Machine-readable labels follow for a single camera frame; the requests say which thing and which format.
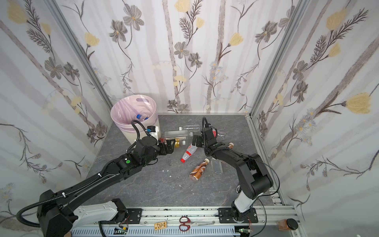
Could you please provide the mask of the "frosted red-cap bottle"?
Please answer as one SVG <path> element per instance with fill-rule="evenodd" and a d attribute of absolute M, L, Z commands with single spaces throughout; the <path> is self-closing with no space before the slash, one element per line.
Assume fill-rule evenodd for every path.
<path fill-rule="evenodd" d="M 185 163 L 197 150 L 197 146 L 189 145 L 186 149 L 183 157 L 181 158 L 181 162 Z"/>

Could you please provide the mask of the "yellow red label bottle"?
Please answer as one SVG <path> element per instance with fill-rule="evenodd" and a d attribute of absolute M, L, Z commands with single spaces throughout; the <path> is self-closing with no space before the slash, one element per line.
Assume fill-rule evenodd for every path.
<path fill-rule="evenodd" d="M 178 138 L 175 139 L 175 144 L 174 144 L 175 148 L 179 148 L 179 147 L 185 146 L 185 145 L 186 145 L 185 139 L 178 139 Z"/>

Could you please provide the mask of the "clear green-cap bottle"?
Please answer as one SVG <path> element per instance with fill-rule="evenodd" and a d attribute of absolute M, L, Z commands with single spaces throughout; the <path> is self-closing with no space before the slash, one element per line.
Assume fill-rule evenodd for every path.
<path fill-rule="evenodd" d="M 212 168 L 213 168 L 214 173 L 218 173 L 218 174 L 223 173 L 223 167 L 220 160 L 212 159 Z"/>

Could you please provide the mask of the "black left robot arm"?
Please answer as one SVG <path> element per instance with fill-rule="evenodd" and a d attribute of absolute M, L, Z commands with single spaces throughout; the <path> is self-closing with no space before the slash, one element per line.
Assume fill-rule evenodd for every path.
<path fill-rule="evenodd" d="M 106 163 L 97 175 L 56 193 L 52 190 L 42 193 L 39 197 L 42 204 L 37 210 L 42 234 L 45 237 L 64 236 L 79 220 L 75 209 L 106 188 L 140 172 L 158 156 L 173 153 L 174 144 L 174 139 L 161 143 L 153 137 L 143 137 L 131 151 Z"/>

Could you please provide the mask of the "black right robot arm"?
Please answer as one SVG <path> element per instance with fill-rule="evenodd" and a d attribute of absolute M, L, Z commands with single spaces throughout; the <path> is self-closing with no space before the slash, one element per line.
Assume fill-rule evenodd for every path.
<path fill-rule="evenodd" d="M 269 166 L 258 154 L 243 154 L 218 142 L 210 127 L 205 128 L 200 135 L 194 135 L 192 144 L 202 148 L 206 157 L 223 161 L 236 170 L 240 194 L 232 202 L 231 213 L 235 221 L 242 221 L 251 213 L 253 203 L 273 186 Z"/>

